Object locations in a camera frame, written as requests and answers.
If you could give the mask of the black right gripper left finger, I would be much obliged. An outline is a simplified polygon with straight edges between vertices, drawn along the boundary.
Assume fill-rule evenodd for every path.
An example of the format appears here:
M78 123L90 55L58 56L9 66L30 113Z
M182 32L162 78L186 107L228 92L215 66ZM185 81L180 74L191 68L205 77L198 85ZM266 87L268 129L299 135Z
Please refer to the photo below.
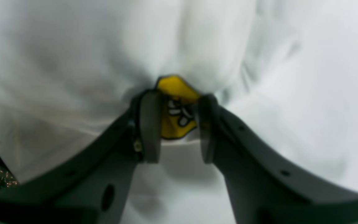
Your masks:
M0 190L0 224L118 224L139 163L158 163L162 93L147 90L81 153Z

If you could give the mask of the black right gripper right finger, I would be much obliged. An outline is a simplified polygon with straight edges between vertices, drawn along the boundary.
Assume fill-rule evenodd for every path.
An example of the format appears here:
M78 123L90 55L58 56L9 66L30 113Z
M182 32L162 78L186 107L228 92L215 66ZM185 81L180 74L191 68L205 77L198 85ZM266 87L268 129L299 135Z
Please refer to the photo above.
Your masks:
M287 160L214 95L197 101L203 161L225 179L237 224L358 224L358 192Z

